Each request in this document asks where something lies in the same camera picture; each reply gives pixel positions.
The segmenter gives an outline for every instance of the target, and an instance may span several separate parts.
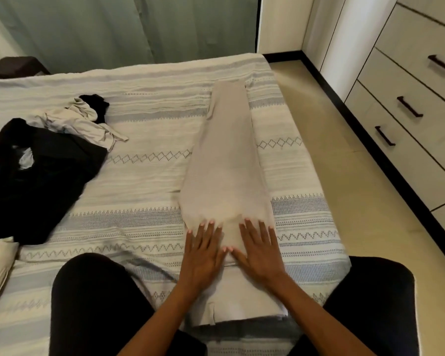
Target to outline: tiled floor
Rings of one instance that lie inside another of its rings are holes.
[[[423,356],[445,356],[445,257],[309,71],[271,64],[350,255],[379,256],[415,275]]]

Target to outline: leg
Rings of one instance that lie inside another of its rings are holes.
[[[74,257],[60,270],[51,295],[50,356],[115,356],[154,310],[125,268],[96,253]],[[177,331],[167,355],[204,355],[206,345]]]
[[[415,281],[402,264],[350,257],[352,268],[324,306],[377,356],[419,356]],[[304,335],[289,355],[317,355]]]

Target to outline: dresser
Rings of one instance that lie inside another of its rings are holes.
[[[445,0],[398,0],[345,105],[445,229]]]

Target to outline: black handle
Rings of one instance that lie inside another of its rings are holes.
[[[428,59],[432,60],[433,62],[435,62],[437,65],[443,67],[445,69],[445,62],[440,61],[439,59],[437,59],[437,55],[430,55],[428,57]]]
[[[384,139],[384,141],[387,142],[387,144],[388,144],[389,146],[396,146],[395,143],[391,142],[391,141],[386,137],[386,135],[384,135],[384,133],[380,130],[380,126],[375,126],[374,128],[376,129],[377,132],[379,132],[379,135],[381,135],[381,137]]]
[[[418,113],[418,112],[416,112],[416,111],[412,108],[412,106],[410,106],[410,105],[404,100],[404,96],[399,96],[397,99],[398,99],[399,102],[400,102],[402,105],[404,105],[404,106],[406,107],[406,109],[408,109],[408,110],[409,110],[415,117],[422,117],[422,116],[424,116],[423,113]]]

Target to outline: bedspread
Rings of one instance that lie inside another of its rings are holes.
[[[143,282],[150,302],[161,305],[178,279],[184,249],[178,193],[213,84],[239,79],[248,93],[286,269],[324,303],[350,262],[310,155],[263,56],[0,80],[0,129],[13,117],[97,93],[110,103],[107,124],[129,137],[116,143],[48,242],[20,250],[0,297],[0,355],[47,355],[54,276],[83,252],[123,264]],[[50,192],[59,193],[59,187]],[[109,305],[103,312],[129,308]],[[190,331],[207,342],[210,355],[285,355],[300,333],[290,319]]]

